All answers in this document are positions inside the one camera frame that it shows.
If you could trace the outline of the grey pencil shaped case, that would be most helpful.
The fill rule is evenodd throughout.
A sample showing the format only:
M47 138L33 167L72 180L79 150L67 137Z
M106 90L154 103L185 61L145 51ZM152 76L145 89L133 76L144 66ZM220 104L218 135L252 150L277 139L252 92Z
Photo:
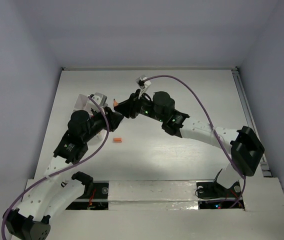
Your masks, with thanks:
M113 100L113 106L116 107L116 106L118 106L118 105L119 105L118 102L114 99L114 100Z

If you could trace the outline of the orange eraser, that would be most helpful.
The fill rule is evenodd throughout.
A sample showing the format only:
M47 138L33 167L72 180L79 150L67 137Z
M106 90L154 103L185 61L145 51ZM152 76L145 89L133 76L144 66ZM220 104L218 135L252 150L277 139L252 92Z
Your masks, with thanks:
M113 142L114 143L121 143L122 142L122 138L121 137L115 137L115 138L113 138Z

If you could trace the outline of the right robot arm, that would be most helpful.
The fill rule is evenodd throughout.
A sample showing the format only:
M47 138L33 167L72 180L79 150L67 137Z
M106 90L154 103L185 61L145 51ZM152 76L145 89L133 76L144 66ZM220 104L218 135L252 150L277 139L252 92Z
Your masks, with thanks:
M149 98L137 90L127 100L120 103L115 101L113 107L128 119L144 115L159 121L162 129L171 136L200 141L222 149L230 161L218 172L212 183L212 190L217 196L224 196L241 178L254 176L265 153L263 144L252 128L213 127L196 120L176 110L175 101L164 91L158 91Z

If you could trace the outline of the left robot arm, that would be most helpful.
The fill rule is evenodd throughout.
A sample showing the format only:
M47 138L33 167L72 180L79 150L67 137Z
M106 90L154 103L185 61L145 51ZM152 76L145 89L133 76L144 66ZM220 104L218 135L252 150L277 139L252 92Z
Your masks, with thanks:
M103 130L115 131L123 118L109 107L92 115L85 110L73 112L43 178L4 213L1 237L4 239L8 231L21 240L45 240L52 222L78 197L86 198L94 191L93 178L76 169L86 161L88 141Z

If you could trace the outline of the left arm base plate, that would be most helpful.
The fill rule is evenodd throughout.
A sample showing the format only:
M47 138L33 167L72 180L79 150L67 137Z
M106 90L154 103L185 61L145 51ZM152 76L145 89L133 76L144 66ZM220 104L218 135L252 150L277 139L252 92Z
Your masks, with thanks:
M86 188L84 194L74 200L66 210L108 210L109 209L109 182L98 181L93 183L91 192Z

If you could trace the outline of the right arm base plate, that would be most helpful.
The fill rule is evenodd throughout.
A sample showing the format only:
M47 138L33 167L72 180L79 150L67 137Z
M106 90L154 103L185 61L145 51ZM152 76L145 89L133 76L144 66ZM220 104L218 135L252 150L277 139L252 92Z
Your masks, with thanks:
M243 198L240 196L242 188L240 182L232 187L224 188L211 181L196 183L195 196L198 198L200 210L245 209Z

